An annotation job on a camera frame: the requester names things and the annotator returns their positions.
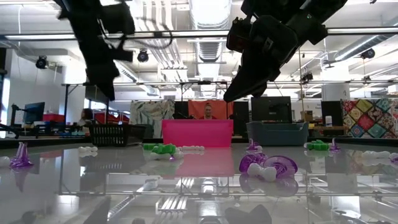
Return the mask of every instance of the green plastic toy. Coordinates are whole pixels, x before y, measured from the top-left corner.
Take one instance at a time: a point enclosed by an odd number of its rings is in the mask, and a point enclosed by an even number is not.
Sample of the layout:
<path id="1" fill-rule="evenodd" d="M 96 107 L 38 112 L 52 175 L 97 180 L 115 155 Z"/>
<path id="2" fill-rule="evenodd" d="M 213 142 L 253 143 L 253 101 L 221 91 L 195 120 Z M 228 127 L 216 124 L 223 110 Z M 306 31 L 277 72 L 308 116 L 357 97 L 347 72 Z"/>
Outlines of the green plastic toy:
<path id="1" fill-rule="evenodd" d="M 316 150 L 316 151 L 329 150 L 329 144 L 324 143 L 321 140 L 316 140 L 316 141 L 305 143 L 304 147 L 307 148 L 308 150 Z"/>
<path id="2" fill-rule="evenodd" d="M 152 151 L 156 154 L 175 154 L 175 146 L 173 144 L 144 144 L 144 150 Z"/>

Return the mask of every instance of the pink box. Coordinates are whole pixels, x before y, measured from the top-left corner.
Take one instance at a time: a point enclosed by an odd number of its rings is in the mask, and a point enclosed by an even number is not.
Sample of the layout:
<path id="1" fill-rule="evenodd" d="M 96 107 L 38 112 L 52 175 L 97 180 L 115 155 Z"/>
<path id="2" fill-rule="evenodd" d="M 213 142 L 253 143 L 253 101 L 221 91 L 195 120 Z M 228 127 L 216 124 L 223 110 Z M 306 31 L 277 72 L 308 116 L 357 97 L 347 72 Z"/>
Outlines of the pink box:
<path id="1" fill-rule="evenodd" d="M 163 143 L 176 146 L 230 147 L 233 129 L 231 119 L 162 121 Z"/>

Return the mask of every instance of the blue storage bin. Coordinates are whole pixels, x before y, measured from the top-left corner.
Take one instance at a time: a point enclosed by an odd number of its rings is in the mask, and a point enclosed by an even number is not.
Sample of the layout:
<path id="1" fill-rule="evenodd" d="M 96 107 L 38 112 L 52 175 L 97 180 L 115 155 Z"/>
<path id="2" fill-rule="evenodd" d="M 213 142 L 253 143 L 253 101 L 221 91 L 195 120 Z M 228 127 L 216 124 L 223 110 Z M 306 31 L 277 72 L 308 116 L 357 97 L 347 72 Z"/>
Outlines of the blue storage bin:
<path id="1" fill-rule="evenodd" d="M 261 146 L 303 146 L 308 138 L 308 123 L 269 124 L 252 121 L 246 124 L 248 138 Z"/>

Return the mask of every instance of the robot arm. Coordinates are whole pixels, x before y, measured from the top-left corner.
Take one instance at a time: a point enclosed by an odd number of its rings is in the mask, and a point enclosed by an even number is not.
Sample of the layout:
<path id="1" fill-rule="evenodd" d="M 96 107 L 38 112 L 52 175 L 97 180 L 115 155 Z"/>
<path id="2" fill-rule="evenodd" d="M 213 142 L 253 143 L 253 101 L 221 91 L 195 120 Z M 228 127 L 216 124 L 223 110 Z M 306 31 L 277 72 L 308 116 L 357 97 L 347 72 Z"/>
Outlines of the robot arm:
<path id="1" fill-rule="evenodd" d="M 306 41 L 315 45 L 328 35 L 322 23 L 346 1 L 244 0 L 241 10 L 247 18 L 233 21 L 226 43 L 228 49 L 242 53 L 241 66 L 224 100 L 260 97 L 299 47 Z"/>
<path id="2" fill-rule="evenodd" d="M 113 80 L 119 76 L 113 60 L 132 62 L 132 51 L 123 49 L 125 36 L 135 33 L 129 6 L 102 6 L 100 0 L 54 0 L 62 11 L 59 19 L 68 19 L 86 62 L 86 74 L 111 101 L 114 100 Z M 102 34 L 122 32 L 118 47 L 105 42 Z"/>

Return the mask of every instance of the black storage basket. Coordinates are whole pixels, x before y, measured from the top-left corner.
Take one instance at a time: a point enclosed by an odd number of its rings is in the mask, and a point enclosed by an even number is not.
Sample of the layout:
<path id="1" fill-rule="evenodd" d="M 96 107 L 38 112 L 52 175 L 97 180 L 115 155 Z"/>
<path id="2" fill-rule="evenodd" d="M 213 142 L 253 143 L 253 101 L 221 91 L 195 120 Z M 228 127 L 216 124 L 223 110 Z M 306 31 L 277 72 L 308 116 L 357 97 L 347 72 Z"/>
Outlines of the black storage basket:
<path id="1" fill-rule="evenodd" d="M 142 143 L 145 129 L 132 124 L 94 124 L 90 126 L 90 138 L 95 146 L 124 147 Z"/>

